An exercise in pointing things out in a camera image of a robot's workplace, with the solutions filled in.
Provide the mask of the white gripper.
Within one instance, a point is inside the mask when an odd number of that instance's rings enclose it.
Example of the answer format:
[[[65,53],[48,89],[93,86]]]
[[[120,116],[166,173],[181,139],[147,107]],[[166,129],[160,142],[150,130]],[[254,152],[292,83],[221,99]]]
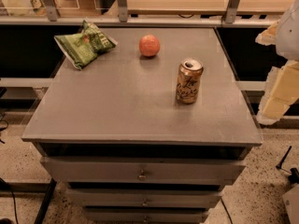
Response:
[[[262,125],[272,125],[299,99],[299,0],[290,5],[279,22],[259,33],[255,42],[276,44],[278,55],[294,60],[281,68],[272,67],[267,76],[256,119]]]

